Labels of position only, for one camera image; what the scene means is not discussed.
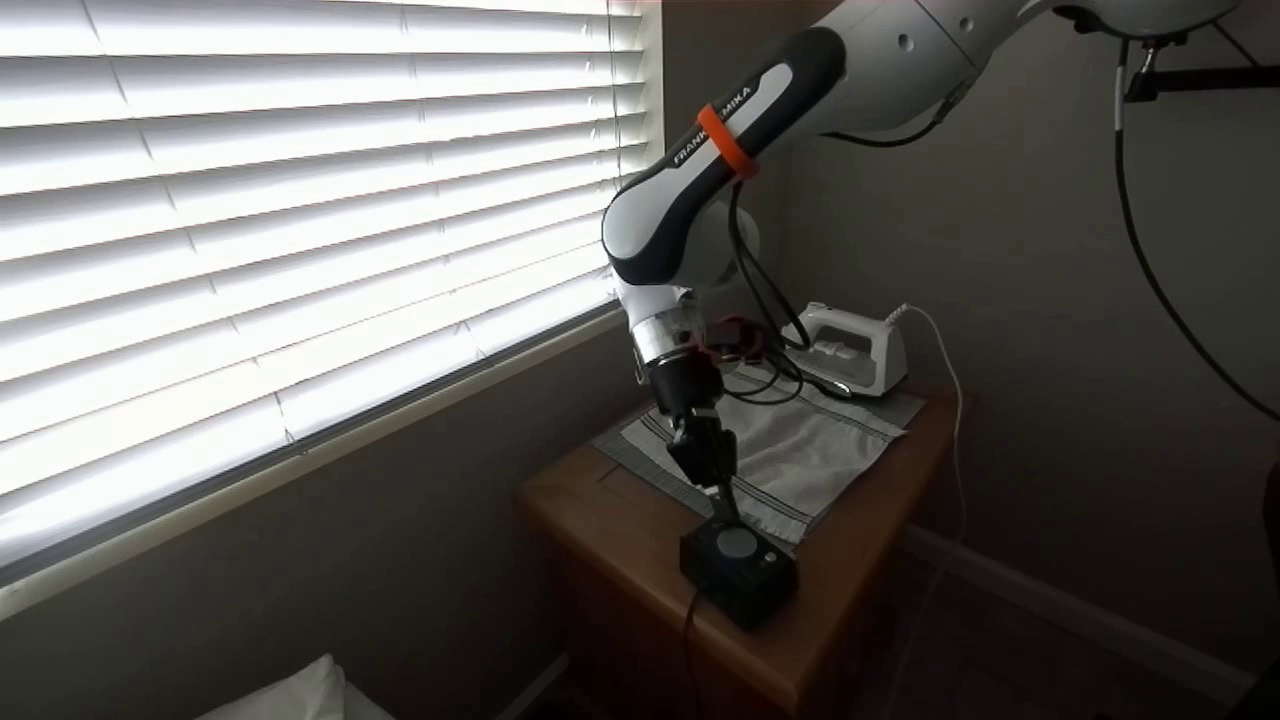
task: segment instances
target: white horizontal blind slat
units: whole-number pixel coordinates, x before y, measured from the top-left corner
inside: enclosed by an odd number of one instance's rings
[[[636,12],[602,5],[155,5],[42,0],[5,7],[0,57],[385,57],[639,46]]]
[[[5,0],[0,569],[608,300],[639,0]]]

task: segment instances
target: white cloth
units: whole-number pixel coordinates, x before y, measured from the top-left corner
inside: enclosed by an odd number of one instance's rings
[[[800,544],[838,494],[904,434],[916,411],[919,399],[904,390],[879,405],[838,405],[821,390],[806,390],[792,405],[719,399],[719,422],[732,426],[742,443],[742,477],[732,486],[744,521],[781,544]],[[634,473],[709,510],[709,501],[669,456],[669,426],[657,411],[624,422],[622,438],[649,461],[649,466],[634,462]]]
[[[347,684],[345,666],[331,655],[250,690],[201,720],[393,720],[378,708],[356,684]]]

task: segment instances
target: orange ring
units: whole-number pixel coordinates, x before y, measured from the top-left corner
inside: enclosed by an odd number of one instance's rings
[[[738,145],[732,126],[725,125],[725,117],[714,103],[703,103],[698,111],[698,125],[719,149],[719,158],[732,166],[732,177],[753,177],[755,171],[753,154]]]

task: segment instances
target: wooden nightstand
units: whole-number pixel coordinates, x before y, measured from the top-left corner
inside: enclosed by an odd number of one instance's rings
[[[520,486],[554,540],[574,603],[574,670],[636,720],[842,716],[873,619],[879,569],[951,443],[951,394],[927,394],[907,434],[800,544],[800,593],[755,631],[702,603],[681,574],[698,510],[602,447],[577,447]]]

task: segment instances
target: white device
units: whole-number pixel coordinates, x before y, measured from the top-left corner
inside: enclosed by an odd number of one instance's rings
[[[809,348],[787,348],[787,361],[842,394],[886,394],[907,377],[907,342],[898,316],[873,318],[831,303],[809,303],[800,323]]]

